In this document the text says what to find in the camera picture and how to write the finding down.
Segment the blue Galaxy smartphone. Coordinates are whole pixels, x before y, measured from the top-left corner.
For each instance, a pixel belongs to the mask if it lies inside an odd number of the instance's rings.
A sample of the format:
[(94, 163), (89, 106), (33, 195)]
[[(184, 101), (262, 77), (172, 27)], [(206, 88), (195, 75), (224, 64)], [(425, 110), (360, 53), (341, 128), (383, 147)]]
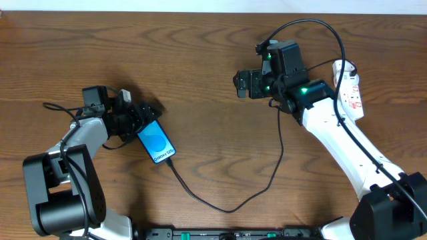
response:
[(148, 124), (137, 133), (137, 136), (155, 164), (161, 163), (176, 154), (175, 147), (158, 120)]

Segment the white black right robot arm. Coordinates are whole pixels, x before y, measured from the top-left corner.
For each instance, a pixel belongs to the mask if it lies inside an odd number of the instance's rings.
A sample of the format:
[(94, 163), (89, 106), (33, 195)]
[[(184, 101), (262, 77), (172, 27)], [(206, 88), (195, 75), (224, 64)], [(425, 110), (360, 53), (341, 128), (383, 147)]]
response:
[(320, 227), (323, 239), (415, 239), (426, 234), (426, 179), (405, 174), (389, 161), (321, 80), (310, 80), (294, 41), (270, 41), (260, 52), (261, 69), (239, 70), (238, 97), (270, 98), (329, 151), (350, 180), (359, 204), (350, 218)]

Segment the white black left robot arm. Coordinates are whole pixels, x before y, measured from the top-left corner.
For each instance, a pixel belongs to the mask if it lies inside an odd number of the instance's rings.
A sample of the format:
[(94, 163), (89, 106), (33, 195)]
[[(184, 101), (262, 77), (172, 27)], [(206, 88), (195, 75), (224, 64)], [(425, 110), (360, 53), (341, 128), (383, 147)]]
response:
[(106, 141), (118, 136), (124, 145), (161, 116), (161, 110), (136, 104), (125, 89), (82, 90), (84, 105), (67, 109), (44, 103), (46, 109), (71, 116), (68, 132), (46, 152), (27, 157), (23, 174), (31, 223), (40, 236), (60, 239), (141, 239), (132, 219), (106, 205), (93, 158)]

